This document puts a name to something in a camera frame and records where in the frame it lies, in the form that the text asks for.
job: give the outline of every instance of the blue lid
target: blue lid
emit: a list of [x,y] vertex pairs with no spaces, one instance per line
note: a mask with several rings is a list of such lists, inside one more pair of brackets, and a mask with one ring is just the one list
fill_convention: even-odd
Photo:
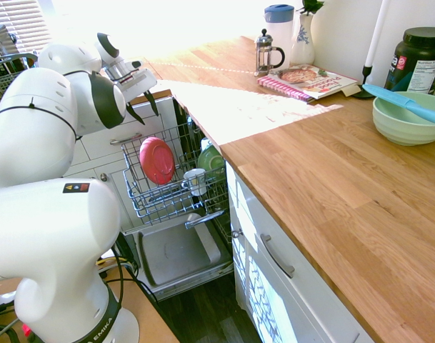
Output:
[[267,23],[285,23],[294,20],[294,7],[290,5],[271,5],[265,8]]

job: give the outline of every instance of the dark wooden floor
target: dark wooden floor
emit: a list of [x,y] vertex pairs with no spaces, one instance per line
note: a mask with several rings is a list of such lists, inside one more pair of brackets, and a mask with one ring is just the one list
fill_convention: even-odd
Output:
[[181,343],[261,343],[229,274],[159,302]]

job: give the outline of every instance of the open dishwasher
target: open dishwasher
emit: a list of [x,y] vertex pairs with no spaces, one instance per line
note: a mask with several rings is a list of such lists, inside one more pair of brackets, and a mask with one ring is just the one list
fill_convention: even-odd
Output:
[[[152,182],[141,168],[140,147],[153,136],[174,155],[176,168],[168,184]],[[143,223],[123,233],[140,266],[137,278],[158,300],[233,271],[225,167],[196,177],[200,185],[205,180],[205,194],[193,195],[182,185],[184,173],[197,168],[203,137],[187,118],[185,124],[122,145],[128,195]]]

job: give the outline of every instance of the glass coffee maker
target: glass coffee maker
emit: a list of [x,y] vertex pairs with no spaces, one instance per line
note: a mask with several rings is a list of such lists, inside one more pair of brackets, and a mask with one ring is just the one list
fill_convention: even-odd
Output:
[[[271,69],[279,68],[286,58],[284,51],[277,46],[272,46],[273,38],[266,34],[266,29],[261,30],[261,36],[256,40],[256,68],[255,76],[267,75]],[[279,51],[281,53],[281,62],[272,65],[271,53]]]

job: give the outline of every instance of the window blind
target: window blind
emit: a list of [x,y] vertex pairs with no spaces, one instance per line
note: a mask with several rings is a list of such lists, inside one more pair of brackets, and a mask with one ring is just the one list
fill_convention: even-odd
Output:
[[51,40],[37,0],[0,1],[0,24],[16,35],[19,52],[41,51]]

